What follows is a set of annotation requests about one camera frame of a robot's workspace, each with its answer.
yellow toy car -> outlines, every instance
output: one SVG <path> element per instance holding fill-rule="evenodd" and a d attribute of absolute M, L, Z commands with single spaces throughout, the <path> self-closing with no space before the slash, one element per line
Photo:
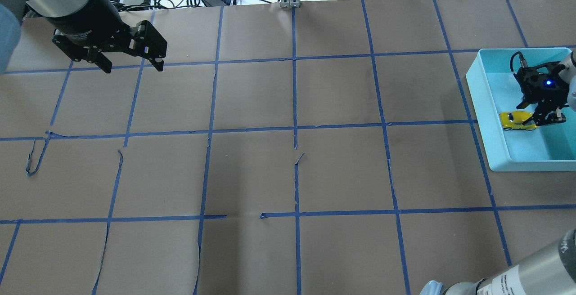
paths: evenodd
<path fill-rule="evenodd" d="M 525 130 L 525 131 L 533 131 L 538 129 L 538 126 L 535 124 L 528 124 L 523 125 L 524 121 L 529 119 L 532 116 L 532 113 L 525 112 L 525 111 L 513 111 L 513 112 L 504 112 L 500 113 L 500 122 L 502 123 L 502 128 L 504 131 L 510 130 Z"/>

label on robot arm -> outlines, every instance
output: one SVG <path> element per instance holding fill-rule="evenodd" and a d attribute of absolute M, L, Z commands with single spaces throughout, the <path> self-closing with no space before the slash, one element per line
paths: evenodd
<path fill-rule="evenodd" d="M 514 266 L 508 271 L 492 279 L 492 284 L 482 287 L 477 295 L 526 295 L 520 282 L 519 266 Z"/>

yellow object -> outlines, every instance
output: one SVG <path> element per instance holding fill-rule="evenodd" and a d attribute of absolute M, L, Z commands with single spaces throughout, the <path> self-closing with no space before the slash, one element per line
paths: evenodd
<path fill-rule="evenodd" d="M 525 111 L 513 111 L 500 113 L 500 122 L 502 123 L 502 128 L 504 131 L 510 130 L 526 130 L 532 131 L 538 129 L 535 124 L 523 125 L 524 121 L 529 119 L 532 113 Z"/>

light blue plastic bin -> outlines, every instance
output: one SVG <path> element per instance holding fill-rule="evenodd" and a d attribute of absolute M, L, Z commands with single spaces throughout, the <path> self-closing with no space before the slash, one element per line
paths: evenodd
<path fill-rule="evenodd" d="M 563 109 L 566 123 L 534 131 L 504 131 L 498 114 L 515 111 L 522 100 L 510 72 L 510 57 L 522 51 L 528 65 L 561 61 L 567 48 L 481 49 L 466 74 L 490 169 L 494 171 L 576 171 L 576 113 Z M 516 57 L 514 69 L 520 67 Z M 534 106 L 525 111 L 533 112 Z"/>

blue tray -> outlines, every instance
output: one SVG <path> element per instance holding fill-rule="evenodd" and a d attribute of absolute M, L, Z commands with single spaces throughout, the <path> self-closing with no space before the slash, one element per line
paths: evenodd
<path fill-rule="evenodd" d="M 514 111 L 522 92 L 510 72 L 510 57 L 522 51 L 528 65 L 561 61 L 567 48 L 481 49 L 466 74 L 490 169 L 576 171 L 576 113 L 563 109 L 566 123 L 534 131 L 503 131 L 499 113 Z M 520 67 L 518 58 L 514 69 Z M 534 106 L 525 111 L 533 112 Z"/>

